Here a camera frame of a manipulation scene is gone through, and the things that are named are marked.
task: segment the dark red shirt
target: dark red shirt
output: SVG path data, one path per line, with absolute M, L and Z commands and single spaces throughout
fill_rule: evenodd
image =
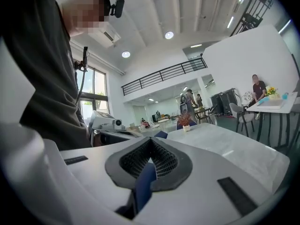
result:
M 263 90 L 266 90 L 266 85 L 263 81 L 259 81 L 258 85 L 254 83 L 253 92 L 255 92 L 257 99 L 261 97 L 261 95 L 263 94 Z

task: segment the black railing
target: black railing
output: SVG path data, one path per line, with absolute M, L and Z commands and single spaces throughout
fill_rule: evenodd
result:
M 203 58 L 197 58 L 194 60 L 182 62 L 125 84 L 124 86 L 122 86 L 123 94 L 125 96 L 129 93 L 149 87 L 156 83 L 160 83 L 170 78 L 183 75 L 189 72 L 197 71 L 203 68 L 207 68 Z
M 258 27 L 264 14 L 271 8 L 272 4 L 273 0 L 250 0 L 243 16 L 230 36 Z

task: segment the potted plant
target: potted plant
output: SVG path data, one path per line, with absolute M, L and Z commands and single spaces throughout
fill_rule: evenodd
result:
M 280 98 L 279 94 L 277 93 L 277 89 L 275 89 L 274 87 L 270 87 L 267 90 L 266 96 L 268 96 L 270 100 L 274 100 L 274 99 L 279 99 Z
M 180 125 L 182 125 L 183 131 L 185 131 L 185 132 L 191 130 L 191 128 L 189 126 L 189 120 L 190 120 L 190 115 L 188 113 L 182 114 L 178 118 L 178 122 Z

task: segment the balcony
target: balcony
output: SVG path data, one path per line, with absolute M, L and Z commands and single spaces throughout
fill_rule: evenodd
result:
M 203 68 L 207 68 L 203 58 L 197 58 L 194 60 L 182 62 L 125 84 L 124 86 L 122 86 L 123 94 L 125 96 L 129 93 L 149 87 L 156 83 L 160 83 L 170 78 L 194 72 Z

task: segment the window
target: window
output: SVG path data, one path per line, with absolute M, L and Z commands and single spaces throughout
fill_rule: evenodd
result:
M 82 84 L 83 72 L 77 71 L 78 90 Z M 84 123 L 88 126 L 93 110 L 108 113 L 108 98 L 106 93 L 106 75 L 89 67 L 84 77 L 82 94 L 78 107 L 81 110 Z

